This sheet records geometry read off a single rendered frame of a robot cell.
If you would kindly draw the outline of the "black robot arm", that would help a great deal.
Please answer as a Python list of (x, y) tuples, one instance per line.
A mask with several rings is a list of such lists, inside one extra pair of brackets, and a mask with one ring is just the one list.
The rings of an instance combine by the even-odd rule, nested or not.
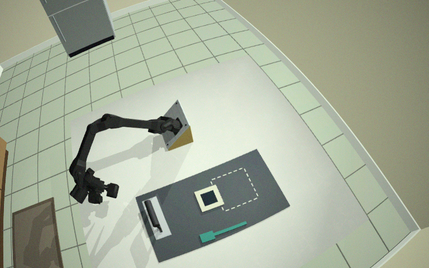
[[(84, 202), (88, 195), (88, 201), (93, 204), (100, 204), (103, 201), (101, 190), (94, 190), (97, 185), (97, 178), (93, 176), (95, 173), (91, 168), (86, 169), (86, 160), (92, 146), (96, 133), (102, 132), (107, 129), (114, 129), (120, 127), (131, 127), (131, 128), (147, 128), (150, 133), (164, 133), (166, 130), (171, 131), (174, 135), (181, 130), (183, 124), (180, 119), (172, 119), (170, 117), (160, 116), (157, 119), (141, 120), (141, 119), (129, 119), (119, 117), (114, 114), (104, 114), (102, 118), (97, 119), (93, 123), (87, 126), (87, 130), (83, 137), (80, 149), (77, 156), (70, 165), (69, 172), (73, 176), (76, 183), (70, 195), (79, 203)], [(86, 172), (85, 172), (86, 171)], [(90, 190), (86, 187), (93, 189)], [(87, 191), (89, 190), (89, 192)]]

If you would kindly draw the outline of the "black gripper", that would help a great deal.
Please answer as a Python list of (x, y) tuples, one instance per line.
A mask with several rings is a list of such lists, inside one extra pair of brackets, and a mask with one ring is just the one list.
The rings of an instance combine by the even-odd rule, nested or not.
[(112, 198), (117, 198), (117, 194), (118, 194), (118, 190), (119, 190), (119, 186), (117, 184), (114, 183), (110, 183), (107, 185), (104, 185), (103, 180), (100, 180), (100, 178), (97, 178), (97, 185), (94, 188), (94, 190), (101, 190), (102, 192), (104, 192), (104, 190), (106, 190), (107, 192), (107, 197), (112, 197)]

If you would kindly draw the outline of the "teal flat trowel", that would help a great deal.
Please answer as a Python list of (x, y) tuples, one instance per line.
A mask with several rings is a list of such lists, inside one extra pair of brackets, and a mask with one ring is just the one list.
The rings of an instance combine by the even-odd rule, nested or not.
[(207, 233), (200, 234), (202, 243), (207, 242), (207, 241), (211, 241), (213, 239), (216, 239), (215, 238), (216, 235), (220, 235), (221, 233), (228, 232), (228, 231), (233, 230), (233, 229), (235, 229), (237, 227), (242, 227), (243, 225), (246, 225), (246, 224), (247, 224), (246, 221), (244, 221), (242, 223), (239, 223), (237, 225), (231, 226), (229, 228), (225, 228), (225, 229), (223, 229), (221, 231), (218, 231), (218, 232), (215, 232), (215, 233), (213, 233), (213, 231), (209, 231)]

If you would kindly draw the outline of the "cream square tile with dark square centre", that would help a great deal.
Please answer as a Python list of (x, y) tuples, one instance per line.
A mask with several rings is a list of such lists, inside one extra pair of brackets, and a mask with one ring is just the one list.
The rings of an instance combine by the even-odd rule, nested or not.
[(216, 185), (194, 192), (202, 212), (224, 205)]

